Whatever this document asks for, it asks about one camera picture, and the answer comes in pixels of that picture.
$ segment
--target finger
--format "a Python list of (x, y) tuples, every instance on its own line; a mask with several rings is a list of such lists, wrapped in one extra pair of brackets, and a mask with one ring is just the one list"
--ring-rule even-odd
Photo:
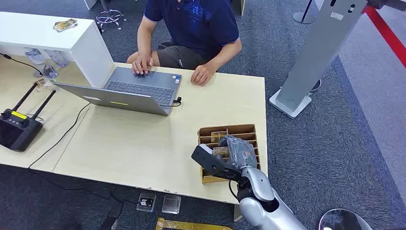
[(145, 74), (148, 74), (148, 66), (147, 66), (147, 59), (146, 58), (142, 59), (142, 70), (145, 71)]
[(212, 76), (207, 76), (206, 80), (204, 80), (204, 82), (202, 84), (200, 84), (200, 86), (205, 86), (210, 81), (211, 78), (212, 78)]
[(141, 67), (141, 63), (139, 62), (139, 59), (137, 59), (137, 61), (135, 61), (135, 65), (137, 66), (139, 73), (144, 74), (144, 72), (142, 71), (142, 67)]
[(191, 82), (196, 82), (196, 76), (200, 73), (200, 66), (196, 68), (191, 77)]
[(202, 77), (201, 77), (200, 80), (197, 82), (198, 85), (202, 84), (202, 83), (207, 79), (207, 73), (204, 74), (204, 75), (201, 75), (201, 74), (200, 74), (200, 76), (202, 76)]
[(203, 71), (200, 71), (200, 73), (196, 76), (196, 79), (194, 80), (194, 82), (196, 84), (199, 84), (198, 82), (203, 78), (203, 76), (204, 76)]
[(133, 66), (133, 67), (132, 67), (133, 73), (134, 73), (134, 71), (135, 71), (137, 74), (139, 74), (139, 71), (138, 71), (138, 69), (137, 69), (137, 65), (135, 64), (135, 61), (133, 61), (133, 63), (131, 63), (131, 65)]

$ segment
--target laptop lid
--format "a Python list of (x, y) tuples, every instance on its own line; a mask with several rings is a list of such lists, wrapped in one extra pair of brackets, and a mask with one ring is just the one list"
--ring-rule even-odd
[(163, 109), (150, 96), (132, 94), (127, 92), (116, 92), (111, 90), (63, 84), (57, 82), (54, 82), (54, 85), (96, 105), (163, 116), (168, 116), (170, 111), (169, 108)]

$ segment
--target water bottle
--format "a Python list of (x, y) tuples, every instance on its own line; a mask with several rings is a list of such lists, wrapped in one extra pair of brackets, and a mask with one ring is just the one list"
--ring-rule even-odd
[(25, 56), (27, 56), (28, 60), (32, 62), (34, 65), (42, 65), (45, 63), (45, 58), (42, 56), (41, 52), (38, 49), (34, 48), (24, 48)]
[(61, 51), (59, 50), (49, 50), (45, 49), (45, 52), (51, 57), (51, 59), (57, 64), (59, 67), (65, 67), (69, 64), (68, 60), (66, 60)]
[(58, 75), (55, 69), (49, 63), (45, 62), (44, 56), (42, 56), (38, 49), (25, 47), (24, 50), (25, 56), (38, 67), (44, 77), (52, 79)]

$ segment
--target cardboard organizer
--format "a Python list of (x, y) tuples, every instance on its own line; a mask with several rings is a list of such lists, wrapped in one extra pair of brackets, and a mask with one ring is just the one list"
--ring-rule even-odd
[[(212, 132), (221, 132), (221, 131), (228, 131), (229, 135), (232, 135), (236, 138), (241, 138), (243, 140), (248, 141), (250, 144), (252, 144), (254, 146), (255, 156), (257, 157), (257, 168), (261, 169), (261, 165), (260, 165), (260, 161), (259, 161), (257, 134), (255, 132), (254, 124), (200, 128), (197, 133), (198, 143), (205, 144), (205, 145), (207, 145), (207, 147), (209, 147), (211, 149), (213, 149), (214, 147), (218, 147), (218, 142), (211, 143), (211, 141), (212, 141), (211, 134), (212, 134)], [(229, 159), (228, 155), (223, 155), (224, 161), (227, 161), (228, 159)], [(204, 169), (202, 167), (200, 167), (200, 175), (202, 178), (202, 184), (211, 183), (211, 182), (227, 181), (226, 179), (212, 176), (206, 169)]]

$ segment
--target desk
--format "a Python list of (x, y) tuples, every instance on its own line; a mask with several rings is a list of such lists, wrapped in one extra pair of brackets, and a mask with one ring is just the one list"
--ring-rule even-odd
[[(25, 57), (13, 58), (29, 63)], [(6, 108), (12, 109), (30, 89), (33, 82), (38, 79), (33, 77), (34, 69), (3, 57), (0, 57), (0, 70), (0, 110), (3, 111)], [(80, 73), (80, 71), (75, 63), (72, 62), (67, 67), (58, 71), (58, 77), (56, 79), (62, 82), (88, 85), (85, 77), (78, 73)], [(23, 114), (35, 113), (50, 92), (49, 90), (42, 92), (34, 90), (18, 111)], [(0, 146), (1, 163), (28, 168), (32, 162), (53, 146), (66, 130), (72, 126), (79, 110), (86, 104), (87, 101), (68, 92), (63, 90), (57, 91), (39, 115), (45, 120), (45, 125), (39, 135), (25, 152), (15, 152)], [(53, 171), (77, 127), (78, 126), (72, 129), (59, 145), (49, 151), (41, 160), (33, 165), (32, 168), (48, 172)]]
[(200, 87), (192, 70), (152, 70), (183, 76), (182, 105), (169, 117), (92, 105), (53, 172), (237, 204), (227, 182), (202, 184), (191, 154), (201, 127), (254, 123), (268, 174), (264, 78), (217, 73)]

